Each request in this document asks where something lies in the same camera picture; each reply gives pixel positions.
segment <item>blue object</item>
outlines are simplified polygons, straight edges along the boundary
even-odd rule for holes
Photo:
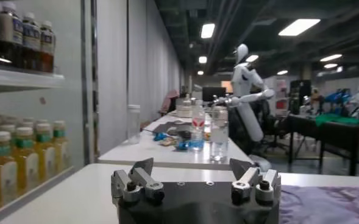
[[[165,138],[167,138],[167,135],[165,133],[157,133],[154,137],[154,141],[157,142]]]

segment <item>bottle cap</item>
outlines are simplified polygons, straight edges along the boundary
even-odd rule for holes
[[[9,2],[9,1],[3,2],[2,6],[3,6],[4,9],[11,9],[13,11],[16,10],[14,2]]]
[[[0,142],[11,140],[10,133],[7,131],[0,131]]]
[[[53,122],[54,129],[62,129],[65,127],[65,121],[55,121]]]
[[[42,124],[42,123],[48,123],[48,120],[46,119],[40,119],[37,121],[38,124]]]
[[[8,131],[10,133],[15,132],[15,125],[13,124],[4,124],[0,126],[0,131]]]
[[[34,117],[25,117],[23,119],[24,122],[34,122]]]
[[[43,26],[52,28],[52,23],[50,21],[46,20],[46,21],[43,21]]]
[[[21,127],[16,129],[16,135],[18,136],[30,136],[33,134],[33,128]]]
[[[31,121],[25,121],[20,124],[21,127],[34,128],[34,123]]]
[[[34,20],[34,14],[32,12],[25,13],[25,15],[23,17],[27,18],[27,19]]]
[[[48,123],[37,124],[37,131],[51,131],[51,125]]]

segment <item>white table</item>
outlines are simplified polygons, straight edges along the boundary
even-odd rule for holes
[[[130,166],[90,164],[26,204],[2,224],[112,224],[118,223],[112,205],[110,176],[114,170],[129,171]],[[359,177],[281,173],[282,184],[296,186],[359,187]],[[162,182],[233,181],[226,170],[175,169],[154,167],[152,177]]]
[[[228,159],[223,163],[214,163],[210,161],[210,143],[206,142],[204,149],[200,152],[191,150],[178,151],[174,146],[164,147],[153,141],[154,135],[151,133],[160,124],[173,122],[181,119],[184,122],[191,122],[190,118],[178,118],[174,116],[164,116],[159,120],[148,125],[141,132],[139,144],[130,145],[127,141],[111,149],[98,158],[99,163],[106,164],[125,164],[133,165],[136,161],[154,158],[154,165],[159,167],[176,167],[189,169],[212,169],[212,170],[230,170],[229,158],[242,161],[252,160],[231,140],[228,143]],[[205,129],[210,128],[210,118],[207,116]]]

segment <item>white shelf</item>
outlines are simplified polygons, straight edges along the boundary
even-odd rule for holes
[[[52,177],[51,179],[45,181],[43,184],[39,185],[35,189],[32,189],[28,193],[18,197],[14,201],[10,202],[9,204],[0,208],[0,221],[10,215],[11,213],[15,212],[19,208],[22,208],[24,205],[28,204],[28,202],[32,201],[33,199],[37,198],[50,188],[54,187],[55,185],[62,182],[64,179],[68,178],[74,173],[74,167],[70,167],[63,172],[59,173],[58,175]]]
[[[0,69],[0,93],[30,89],[61,88],[64,76],[57,74],[30,74]]]

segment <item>green cloth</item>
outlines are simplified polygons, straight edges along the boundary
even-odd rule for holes
[[[316,126],[321,126],[325,122],[337,122],[342,124],[359,124],[359,120],[353,117],[342,117],[336,114],[323,114],[315,118]]]

